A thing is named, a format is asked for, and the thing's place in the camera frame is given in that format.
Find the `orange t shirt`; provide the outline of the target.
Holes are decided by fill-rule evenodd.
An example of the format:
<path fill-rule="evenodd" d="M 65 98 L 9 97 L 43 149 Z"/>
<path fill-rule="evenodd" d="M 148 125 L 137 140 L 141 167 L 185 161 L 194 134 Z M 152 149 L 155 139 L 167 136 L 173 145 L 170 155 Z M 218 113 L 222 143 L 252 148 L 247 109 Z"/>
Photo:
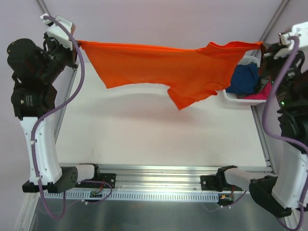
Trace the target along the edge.
<path fill-rule="evenodd" d="M 239 61 L 262 42 L 210 42 L 198 49 L 85 40 L 80 45 L 106 88 L 163 84 L 181 110 L 229 87 Z"/>

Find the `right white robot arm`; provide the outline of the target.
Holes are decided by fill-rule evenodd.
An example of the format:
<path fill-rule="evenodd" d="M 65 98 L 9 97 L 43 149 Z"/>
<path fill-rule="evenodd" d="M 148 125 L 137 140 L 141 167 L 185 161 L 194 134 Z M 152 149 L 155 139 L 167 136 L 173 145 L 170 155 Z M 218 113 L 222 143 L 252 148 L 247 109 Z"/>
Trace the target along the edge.
<path fill-rule="evenodd" d="M 278 218 L 291 215 L 295 209 L 307 211 L 308 74 L 301 72 L 304 60 L 304 52 L 295 41 L 261 45 L 261 75 L 272 84 L 268 100 L 279 104 L 281 133 L 269 128 L 269 103 L 262 114 L 262 128 L 268 136 L 283 142 L 279 173 L 256 174 L 225 166 L 215 175 L 200 177 L 203 190 L 247 191 L 256 204 Z"/>

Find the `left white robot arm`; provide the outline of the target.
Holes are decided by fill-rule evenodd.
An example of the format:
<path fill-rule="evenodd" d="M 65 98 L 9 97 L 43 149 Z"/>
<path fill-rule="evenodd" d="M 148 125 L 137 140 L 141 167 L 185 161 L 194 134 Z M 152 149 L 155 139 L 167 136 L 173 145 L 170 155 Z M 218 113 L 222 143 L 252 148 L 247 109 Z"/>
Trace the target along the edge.
<path fill-rule="evenodd" d="M 14 81 L 11 102 L 26 138 L 30 161 L 30 177 L 23 191 L 62 193 L 75 187 L 114 188 L 116 175 L 101 173 L 97 164 L 62 167 L 58 162 L 52 113 L 57 90 L 53 83 L 66 67 L 76 67 L 77 51 L 45 35 L 43 47 L 21 38 L 8 46 L 7 53 Z"/>

